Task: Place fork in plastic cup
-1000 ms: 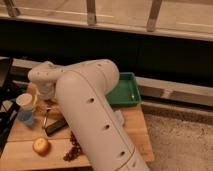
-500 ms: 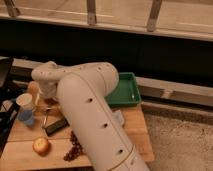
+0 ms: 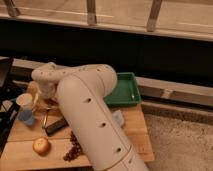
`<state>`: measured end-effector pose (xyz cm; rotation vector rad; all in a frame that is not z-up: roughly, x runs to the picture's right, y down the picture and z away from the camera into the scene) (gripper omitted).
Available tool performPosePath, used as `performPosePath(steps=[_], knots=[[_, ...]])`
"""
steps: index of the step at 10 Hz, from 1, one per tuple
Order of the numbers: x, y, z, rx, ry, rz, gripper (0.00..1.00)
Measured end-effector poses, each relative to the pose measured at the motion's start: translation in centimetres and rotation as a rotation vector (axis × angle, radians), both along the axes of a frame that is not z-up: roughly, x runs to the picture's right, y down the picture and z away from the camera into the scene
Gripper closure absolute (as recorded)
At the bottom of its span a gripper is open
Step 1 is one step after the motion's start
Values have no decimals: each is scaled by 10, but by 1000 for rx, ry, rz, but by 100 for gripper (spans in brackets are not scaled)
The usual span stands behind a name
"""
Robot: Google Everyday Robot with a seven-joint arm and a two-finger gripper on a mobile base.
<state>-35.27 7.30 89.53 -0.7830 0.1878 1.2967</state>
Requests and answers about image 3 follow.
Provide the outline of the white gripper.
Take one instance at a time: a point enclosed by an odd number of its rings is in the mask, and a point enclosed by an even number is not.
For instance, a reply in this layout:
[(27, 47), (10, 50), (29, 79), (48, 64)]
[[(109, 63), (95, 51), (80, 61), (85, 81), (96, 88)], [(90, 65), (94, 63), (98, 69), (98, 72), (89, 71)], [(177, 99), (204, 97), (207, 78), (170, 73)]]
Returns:
[[(56, 86), (53, 83), (39, 83), (39, 94), (43, 99), (51, 99), (54, 97), (56, 93)], [(37, 104), (37, 101), (39, 99), (39, 94), (35, 93), (32, 107), (34, 108)]]

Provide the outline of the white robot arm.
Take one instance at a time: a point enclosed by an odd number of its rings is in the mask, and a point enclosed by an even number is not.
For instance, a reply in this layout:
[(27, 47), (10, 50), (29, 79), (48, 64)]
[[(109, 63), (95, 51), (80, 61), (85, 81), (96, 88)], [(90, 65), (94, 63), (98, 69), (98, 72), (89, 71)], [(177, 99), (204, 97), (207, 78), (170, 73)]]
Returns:
[(58, 69), (49, 62), (33, 70), (40, 96), (59, 109), (95, 171), (149, 171), (104, 102), (117, 84), (106, 64)]

